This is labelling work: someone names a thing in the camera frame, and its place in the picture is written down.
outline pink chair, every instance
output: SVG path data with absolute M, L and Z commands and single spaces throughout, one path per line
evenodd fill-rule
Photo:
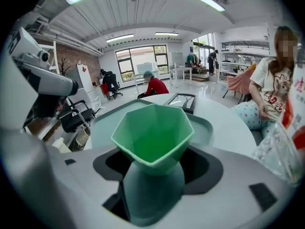
M 227 94 L 227 92 L 230 91 L 235 91 L 234 96 L 236 92 L 239 92 L 242 94 L 240 97 L 240 101 L 242 100 L 242 97 L 244 95 L 244 100 L 246 96 L 249 94 L 249 85 L 250 85 L 250 77 L 253 74 L 254 70 L 248 69 L 244 73 L 238 75 L 238 76 L 227 76 L 227 82 L 228 82 L 228 90 L 225 92 L 223 98 Z

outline green cap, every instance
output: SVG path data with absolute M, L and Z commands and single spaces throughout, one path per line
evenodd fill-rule
M 153 76 L 153 73 L 151 71 L 145 71 L 143 76 L 145 77 L 145 75 Z

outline brick wall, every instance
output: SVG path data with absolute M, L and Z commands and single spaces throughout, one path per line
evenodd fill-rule
M 39 44 L 52 45 L 52 42 L 36 39 Z M 69 66 L 74 67 L 78 60 L 81 60 L 83 65 L 88 66 L 89 74 L 93 82 L 98 83 L 100 75 L 100 64 L 97 56 L 90 55 L 86 52 L 71 48 L 65 45 L 56 43 L 57 61 L 61 63 L 61 59 L 66 59 L 64 69 Z M 52 62 L 53 53 L 50 55 L 49 63 Z

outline polka dot pants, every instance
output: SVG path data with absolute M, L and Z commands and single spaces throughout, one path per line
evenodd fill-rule
M 246 123 L 250 130 L 260 130 L 265 138 L 274 128 L 272 120 L 261 120 L 257 104 L 251 100 L 231 108 Z

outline white t-shirt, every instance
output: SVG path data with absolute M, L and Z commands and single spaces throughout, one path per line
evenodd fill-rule
M 273 77 L 268 70 L 268 65 L 273 60 L 274 58 L 271 57 L 263 58 L 250 80 L 261 86 L 260 95 L 267 106 L 267 115 L 270 120 L 277 121 L 285 108 L 292 81 L 290 80 L 291 71 L 286 67 Z

